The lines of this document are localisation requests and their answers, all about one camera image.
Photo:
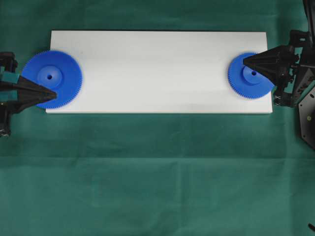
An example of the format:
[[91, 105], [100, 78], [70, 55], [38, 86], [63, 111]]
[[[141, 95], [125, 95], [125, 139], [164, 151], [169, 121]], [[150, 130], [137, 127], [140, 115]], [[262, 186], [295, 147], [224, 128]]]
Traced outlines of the black taped gripper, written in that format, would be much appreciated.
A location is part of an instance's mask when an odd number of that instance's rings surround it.
[[11, 114], [20, 113], [29, 107], [57, 98], [57, 94], [54, 91], [38, 85], [19, 74], [14, 74], [17, 64], [13, 52], [0, 53], [1, 137], [8, 137], [11, 134]]

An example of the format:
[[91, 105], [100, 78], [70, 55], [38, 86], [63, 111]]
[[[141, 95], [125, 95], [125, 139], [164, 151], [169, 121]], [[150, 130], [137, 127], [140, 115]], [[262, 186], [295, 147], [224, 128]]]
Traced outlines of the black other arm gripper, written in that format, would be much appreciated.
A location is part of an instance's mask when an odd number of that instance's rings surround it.
[[292, 30], [287, 45], [243, 59], [243, 77], [249, 85], [270, 81], [278, 106], [295, 107], [304, 90], [315, 80], [315, 32]]

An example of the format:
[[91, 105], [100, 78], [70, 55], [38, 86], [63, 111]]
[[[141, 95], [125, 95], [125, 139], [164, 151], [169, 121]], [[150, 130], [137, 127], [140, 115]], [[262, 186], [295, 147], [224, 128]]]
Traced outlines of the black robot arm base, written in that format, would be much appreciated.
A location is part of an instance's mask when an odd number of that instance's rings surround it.
[[315, 148], [315, 88], [298, 104], [301, 138]]

